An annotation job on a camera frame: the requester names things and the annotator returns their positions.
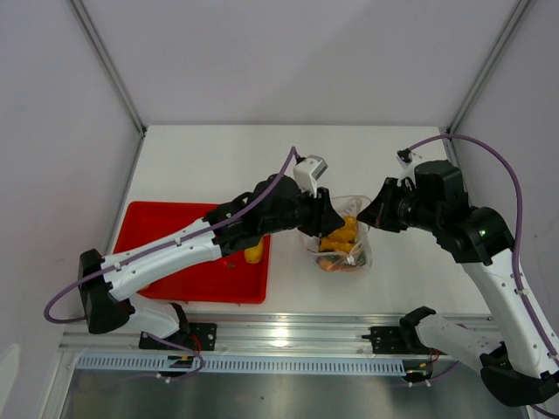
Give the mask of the yellow ginger root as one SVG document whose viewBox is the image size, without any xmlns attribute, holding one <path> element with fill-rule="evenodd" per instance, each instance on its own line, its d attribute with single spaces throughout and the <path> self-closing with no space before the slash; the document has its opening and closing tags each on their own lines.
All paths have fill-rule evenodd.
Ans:
<svg viewBox="0 0 559 419">
<path fill-rule="evenodd" d="M 357 240 L 358 224 L 355 216 L 345 216 L 344 226 L 320 241 L 319 252 L 343 252 L 349 254 Z"/>
</svg>

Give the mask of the clear zip top bag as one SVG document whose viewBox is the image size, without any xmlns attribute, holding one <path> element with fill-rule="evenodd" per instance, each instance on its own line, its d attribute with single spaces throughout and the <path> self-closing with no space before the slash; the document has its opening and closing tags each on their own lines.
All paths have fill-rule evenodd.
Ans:
<svg viewBox="0 0 559 419">
<path fill-rule="evenodd" d="M 311 262 L 324 272 L 351 273 L 362 271 L 372 263 L 369 226 L 356 216 L 371 200 L 367 196 L 337 196 L 332 199 L 344 226 L 325 237 L 300 233 L 300 242 Z"/>
</svg>

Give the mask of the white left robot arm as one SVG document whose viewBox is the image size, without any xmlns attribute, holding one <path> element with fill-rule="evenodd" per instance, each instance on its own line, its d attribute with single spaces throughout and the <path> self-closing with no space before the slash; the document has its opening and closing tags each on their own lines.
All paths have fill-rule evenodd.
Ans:
<svg viewBox="0 0 559 419">
<path fill-rule="evenodd" d="M 189 340 L 182 314 L 132 297 L 141 288 L 185 268 L 252 248 L 265 236 L 296 229 L 325 237 L 344 225 L 326 188 L 304 191 L 286 175 L 271 175 L 254 191 L 219 204 L 191 224 L 154 242 L 112 255 L 79 257 L 79 295 L 87 330 L 104 334 L 135 326 L 178 349 Z"/>
</svg>

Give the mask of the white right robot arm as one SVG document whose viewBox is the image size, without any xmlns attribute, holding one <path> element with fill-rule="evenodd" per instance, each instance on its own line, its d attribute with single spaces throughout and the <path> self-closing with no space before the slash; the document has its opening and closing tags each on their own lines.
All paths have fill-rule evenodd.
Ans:
<svg viewBox="0 0 559 419">
<path fill-rule="evenodd" d="M 514 240 L 494 209 L 469 203 L 461 171 L 448 161 L 418 164 L 413 175 L 387 178 L 372 203 L 357 216 L 368 226 L 399 233 L 430 232 L 474 282 L 497 324 L 495 340 L 450 322 L 421 306 L 399 320 L 400 345 L 450 355 L 480 375 L 487 390 L 508 407 L 536 405 L 558 393 L 558 366 L 544 338 L 554 333 L 528 289 L 514 281 Z"/>
</svg>

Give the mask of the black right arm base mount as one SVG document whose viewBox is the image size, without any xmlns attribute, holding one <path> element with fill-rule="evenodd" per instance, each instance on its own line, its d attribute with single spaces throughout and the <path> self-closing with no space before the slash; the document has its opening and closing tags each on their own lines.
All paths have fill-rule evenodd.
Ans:
<svg viewBox="0 0 559 419">
<path fill-rule="evenodd" d="M 435 348 L 428 348 L 421 343 L 405 338 L 398 326 L 371 326 L 368 332 L 361 336 L 361 339 L 371 345 L 374 354 L 444 354 Z"/>
</svg>

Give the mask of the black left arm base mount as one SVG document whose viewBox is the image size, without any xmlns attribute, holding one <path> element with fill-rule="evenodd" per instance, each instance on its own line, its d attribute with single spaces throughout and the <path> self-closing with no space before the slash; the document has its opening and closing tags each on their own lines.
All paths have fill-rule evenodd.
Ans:
<svg viewBox="0 0 559 419">
<path fill-rule="evenodd" d="M 217 340 L 217 325 L 215 323 L 189 323 L 167 338 L 156 340 L 142 333 L 139 348 L 142 350 L 173 350 L 186 347 L 192 351 L 212 352 Z"/>
</svg>

